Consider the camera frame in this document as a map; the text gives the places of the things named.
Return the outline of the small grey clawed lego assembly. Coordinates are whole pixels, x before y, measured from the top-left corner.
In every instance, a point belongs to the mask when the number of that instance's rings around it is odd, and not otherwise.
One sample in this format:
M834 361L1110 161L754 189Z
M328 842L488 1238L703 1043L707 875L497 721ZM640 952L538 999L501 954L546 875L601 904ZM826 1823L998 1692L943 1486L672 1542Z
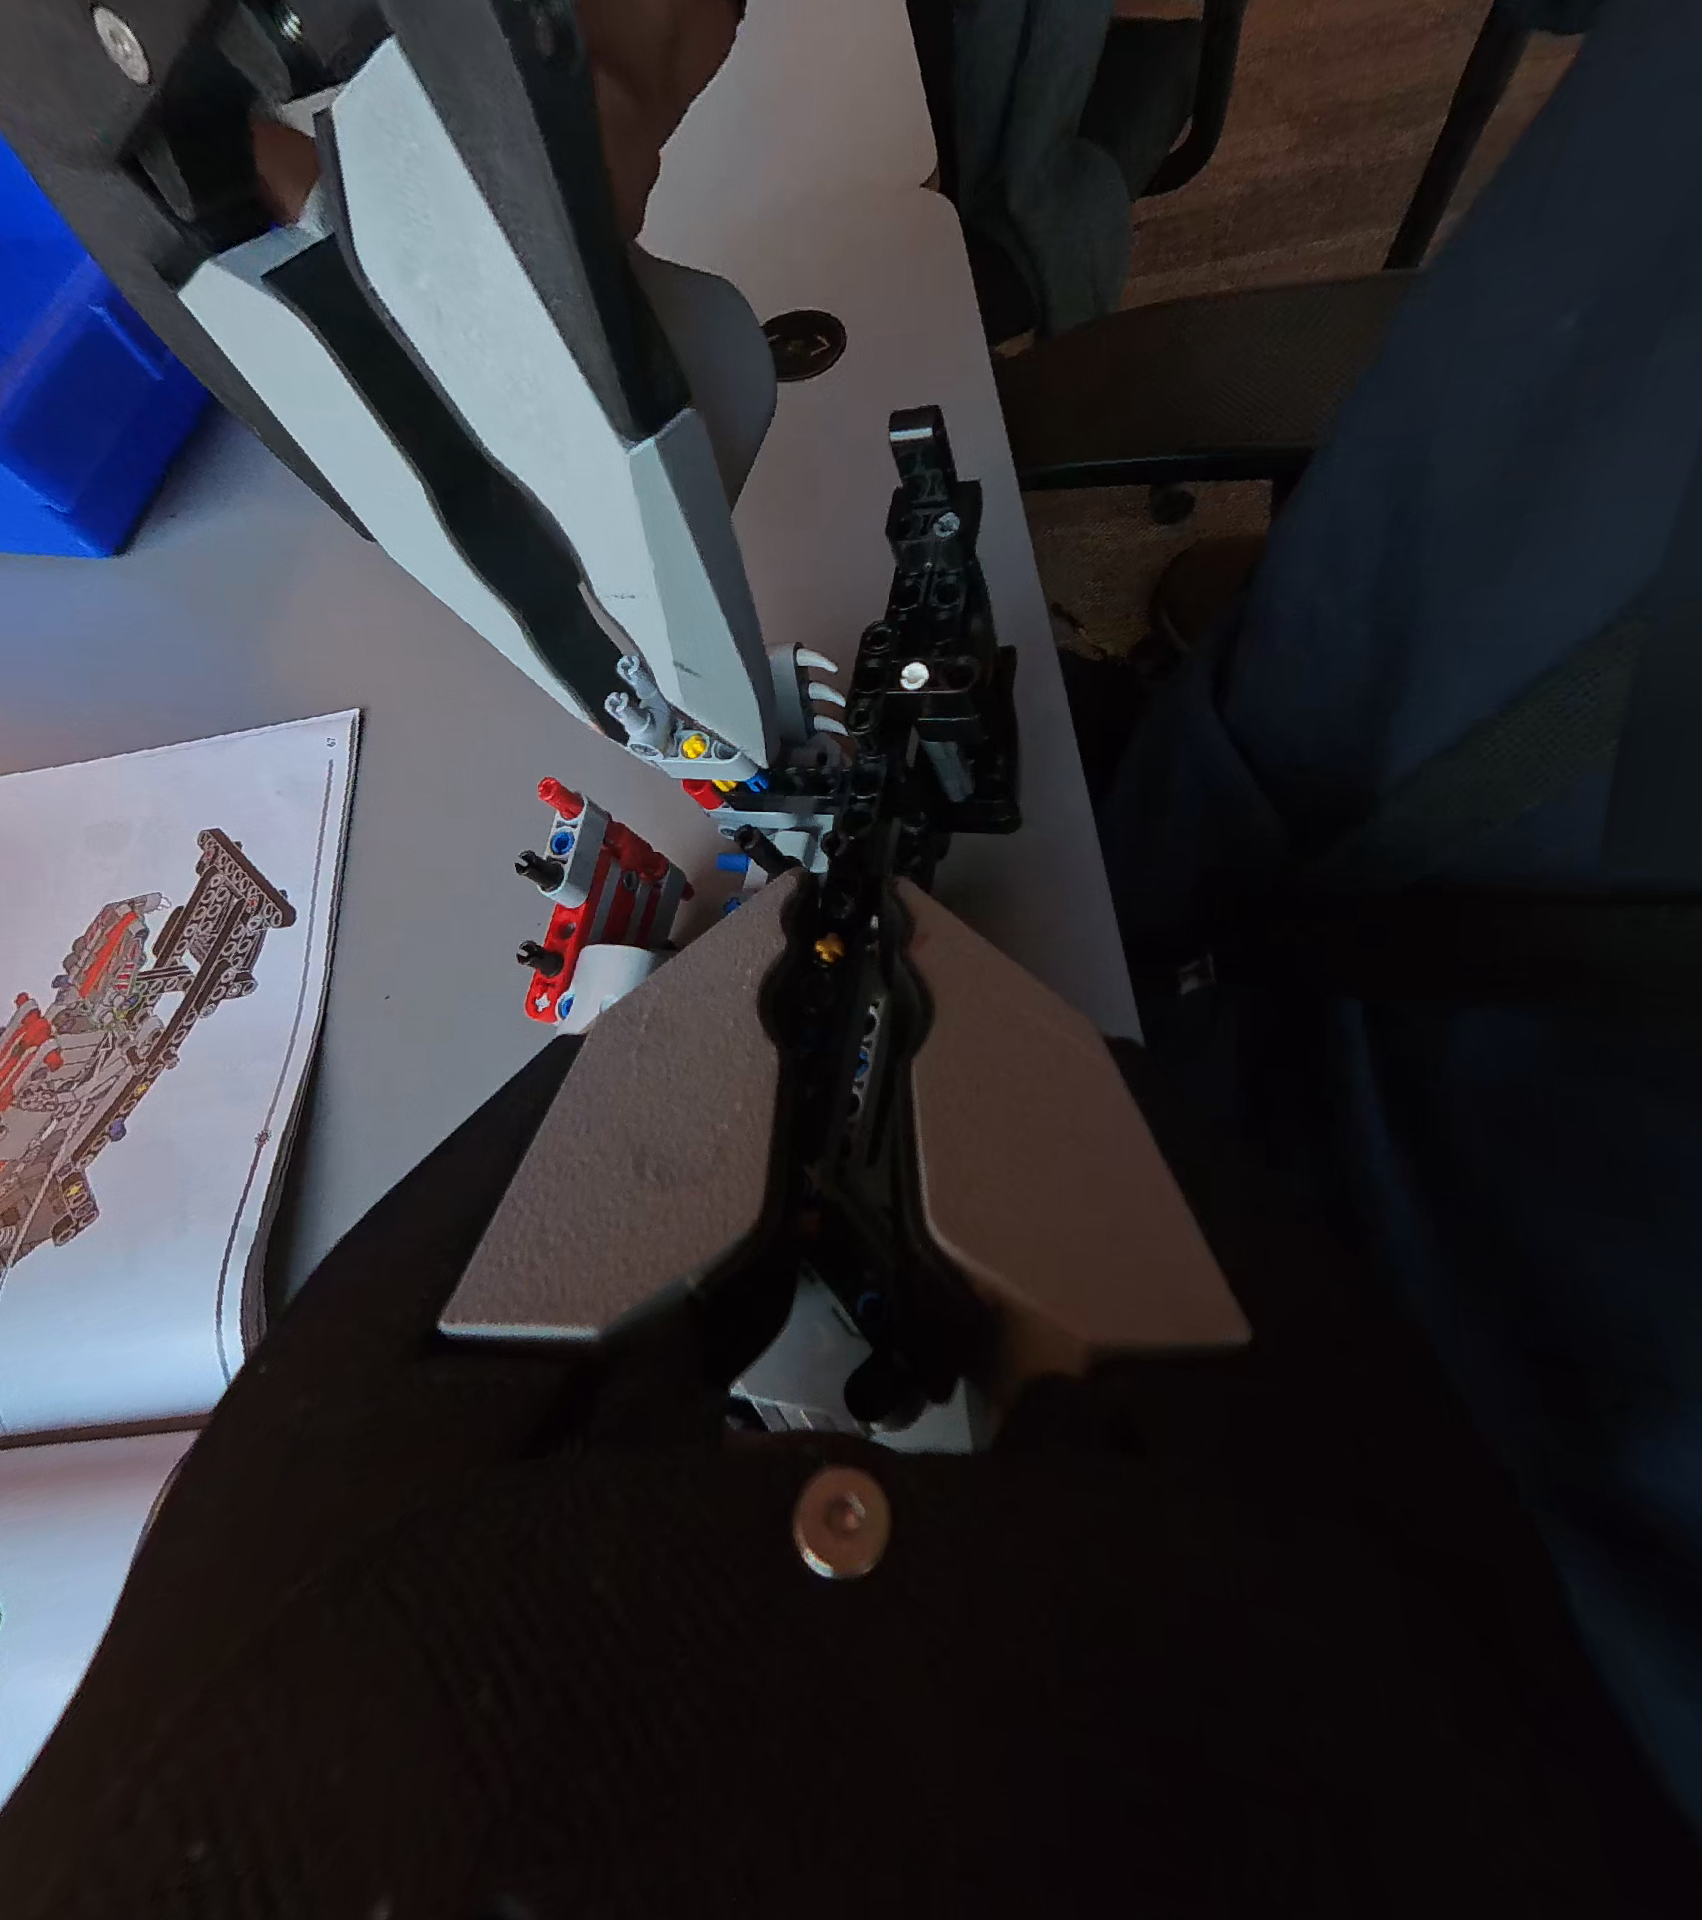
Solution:
M836 670L831 658L806 646L768 652L770 721L764 756L756 758L672 707L638 655L615 662L619 688L604 701L604 713L623 733L628 754L666 777L721 799L740 790L759 796L778 782L844 769L844 697L830 682Z

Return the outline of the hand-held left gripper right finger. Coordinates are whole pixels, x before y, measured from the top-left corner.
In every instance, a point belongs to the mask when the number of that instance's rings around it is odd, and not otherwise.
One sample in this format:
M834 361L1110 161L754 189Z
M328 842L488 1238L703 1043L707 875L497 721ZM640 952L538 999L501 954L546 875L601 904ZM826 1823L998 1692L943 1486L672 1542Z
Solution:
M909 1062L922 1212L982 1305L978 1378L1247 1347L1103 1036L919 887L895 896L930 1001Z

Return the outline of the person's right hand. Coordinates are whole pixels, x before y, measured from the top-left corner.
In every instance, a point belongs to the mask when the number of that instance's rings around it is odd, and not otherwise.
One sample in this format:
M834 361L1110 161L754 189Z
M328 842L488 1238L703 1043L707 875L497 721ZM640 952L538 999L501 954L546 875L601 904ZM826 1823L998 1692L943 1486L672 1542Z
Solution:
M737 2L577 2L617 230L638 239L663 148L729 56Z

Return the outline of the black round desk grommet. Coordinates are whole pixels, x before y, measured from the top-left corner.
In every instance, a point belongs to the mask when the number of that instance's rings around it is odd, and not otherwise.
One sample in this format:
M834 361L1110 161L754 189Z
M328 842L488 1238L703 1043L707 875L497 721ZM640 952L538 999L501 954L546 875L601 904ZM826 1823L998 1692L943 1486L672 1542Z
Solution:
M772 375L779 387L793 387L831 373L848 349L848 328L817 306L793 306L768 317L762 337Z

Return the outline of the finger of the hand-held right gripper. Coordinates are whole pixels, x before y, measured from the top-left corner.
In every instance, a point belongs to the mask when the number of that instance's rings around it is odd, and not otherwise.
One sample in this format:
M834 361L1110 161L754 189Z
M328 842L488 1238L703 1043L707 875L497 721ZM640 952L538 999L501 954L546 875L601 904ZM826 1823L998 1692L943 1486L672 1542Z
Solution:
M723 279L615 214L573 5L382 5L324 116L337 251L476 467L454 541L591 728L638 661L742 760L779 756L733 527L768 440L768 340Z
M495 224L273 228L184 306L383 554L561 713L649 612L631 442Z

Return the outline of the black office chair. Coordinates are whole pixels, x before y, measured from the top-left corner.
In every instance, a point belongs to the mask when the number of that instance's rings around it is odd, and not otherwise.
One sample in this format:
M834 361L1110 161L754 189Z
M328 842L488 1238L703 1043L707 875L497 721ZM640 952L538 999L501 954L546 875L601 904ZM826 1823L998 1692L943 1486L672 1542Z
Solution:
M1491 5L1370 275L1132 306L993 375L1027 495L1266 484L1276 517L1414 286L1533 31Z

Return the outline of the lego instruction booklet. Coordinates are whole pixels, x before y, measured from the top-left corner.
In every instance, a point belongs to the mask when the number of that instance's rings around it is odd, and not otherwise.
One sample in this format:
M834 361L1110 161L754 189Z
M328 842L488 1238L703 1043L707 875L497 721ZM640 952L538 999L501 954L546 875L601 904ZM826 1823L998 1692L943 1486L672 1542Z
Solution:
M0 1811L261 1334L357 733L0 778Z

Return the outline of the large lego vehicle model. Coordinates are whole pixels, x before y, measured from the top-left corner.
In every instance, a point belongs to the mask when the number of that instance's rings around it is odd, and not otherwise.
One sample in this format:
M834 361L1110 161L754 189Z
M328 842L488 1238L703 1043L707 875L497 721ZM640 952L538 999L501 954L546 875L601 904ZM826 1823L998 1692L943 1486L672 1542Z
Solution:
M932 896L953 842L1020 826L1016 652L976 553L982 491L959 479L943 417L895 413L886 442L892 573L848 673L844 764L716 796L727 853L757 880L729 915L799 880L762 999L779 1051L764 1212L707 1280L608 1341L506 1343L568 1364L561 1450L721 1428L732 1400L772 1409L775 1431L819 1421L894 1441L955 1421L972 1434L993 1384L978 1377L983 1307L924 1218L911 1056L930 1001L898 889ZM619 996L571 979L554 1093L595 1016L676 957Z

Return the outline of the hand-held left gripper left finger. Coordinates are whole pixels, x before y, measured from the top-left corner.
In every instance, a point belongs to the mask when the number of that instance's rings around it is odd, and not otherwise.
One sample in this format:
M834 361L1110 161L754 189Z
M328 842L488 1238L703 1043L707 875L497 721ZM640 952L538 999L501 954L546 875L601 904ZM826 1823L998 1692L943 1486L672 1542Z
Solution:
M460 1341L583 1347L689 1294L768 1202L779 1052L764 1012L795 875L597 1012L439 1311Z

